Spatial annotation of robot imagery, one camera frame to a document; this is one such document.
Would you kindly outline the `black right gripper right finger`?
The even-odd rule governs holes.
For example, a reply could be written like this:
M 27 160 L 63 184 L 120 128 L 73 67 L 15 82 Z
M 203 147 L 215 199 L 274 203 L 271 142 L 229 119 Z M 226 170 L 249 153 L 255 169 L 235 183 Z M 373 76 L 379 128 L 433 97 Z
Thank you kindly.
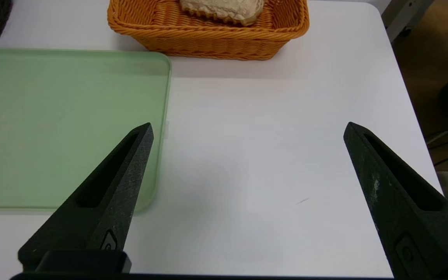
M 396 279 L 448 279 L 448 199 L 370 130 L 343 139 Z

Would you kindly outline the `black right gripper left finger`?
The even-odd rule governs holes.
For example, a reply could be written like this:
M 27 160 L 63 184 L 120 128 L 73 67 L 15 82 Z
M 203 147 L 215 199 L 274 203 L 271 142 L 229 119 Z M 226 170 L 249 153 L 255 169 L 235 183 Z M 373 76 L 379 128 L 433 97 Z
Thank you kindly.
M 132 129 L 18 250 L 23 272 L 52 252 L 123 251 L 154 140 L 150 123 Z

